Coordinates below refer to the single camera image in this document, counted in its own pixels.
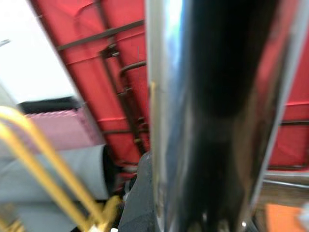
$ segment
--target orange object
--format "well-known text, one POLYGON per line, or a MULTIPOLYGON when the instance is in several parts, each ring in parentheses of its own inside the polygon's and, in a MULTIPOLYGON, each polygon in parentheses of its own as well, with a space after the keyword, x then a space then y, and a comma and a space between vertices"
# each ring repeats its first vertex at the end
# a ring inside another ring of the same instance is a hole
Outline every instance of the orange object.
POLYGON ((306 232, 298 216, 301 208, 277 204, 266 206, 267 228, 269 232, 306 232))

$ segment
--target dark fabric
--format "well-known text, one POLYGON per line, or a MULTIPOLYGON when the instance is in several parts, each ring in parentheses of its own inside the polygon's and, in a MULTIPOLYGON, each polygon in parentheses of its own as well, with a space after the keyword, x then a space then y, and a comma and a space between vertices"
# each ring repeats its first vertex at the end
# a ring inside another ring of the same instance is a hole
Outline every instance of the dark fabric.
POLYGON ((148 152, 140 159, 137 179, 127 198, 118 231, 158 231, 154 208, 151 153, 148 152))
POLYGON ((38 114, 71 110, 80 108, 79 103, 74 97, 57 98, 42 101, 25 101, 18 104, 25 114, 38 114))

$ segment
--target reflective metal surface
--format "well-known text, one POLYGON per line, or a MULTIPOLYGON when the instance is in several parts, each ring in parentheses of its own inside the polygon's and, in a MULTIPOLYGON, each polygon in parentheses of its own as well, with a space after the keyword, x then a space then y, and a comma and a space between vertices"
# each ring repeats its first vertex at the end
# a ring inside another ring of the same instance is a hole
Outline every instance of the reflective metal surface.
POLYGON ((244 229, 282 118, 278 95, 287 95, 291 84, 280 81, 279 66, 267 80, 255 75, 277 4, 146 2, 154 201, 161 231, 244 229))

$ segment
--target pink fabric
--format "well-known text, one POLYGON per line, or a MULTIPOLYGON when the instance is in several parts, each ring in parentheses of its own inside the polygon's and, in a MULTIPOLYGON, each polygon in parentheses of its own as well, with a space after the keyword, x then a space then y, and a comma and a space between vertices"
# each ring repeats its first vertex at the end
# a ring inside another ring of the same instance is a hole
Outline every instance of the pink fabric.
MULTIPOLYGON (((56 150, 88 147, 100 144, 100 139, 88 123, 83 109, 28 114, 56 150)), ((38 152, 32 141, 22 135, 33 152, 38 152)))

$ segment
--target wooden surface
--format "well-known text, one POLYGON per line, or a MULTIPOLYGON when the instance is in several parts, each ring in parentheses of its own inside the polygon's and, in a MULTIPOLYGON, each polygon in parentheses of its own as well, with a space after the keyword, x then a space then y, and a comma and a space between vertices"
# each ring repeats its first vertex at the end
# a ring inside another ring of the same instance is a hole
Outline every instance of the wooden surface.
POLYGON ((267 232, 265 205, 268 203, 302 207, 309 202, 309 190, 264 184, 256 207, 256 218, 260 232, 267 232))

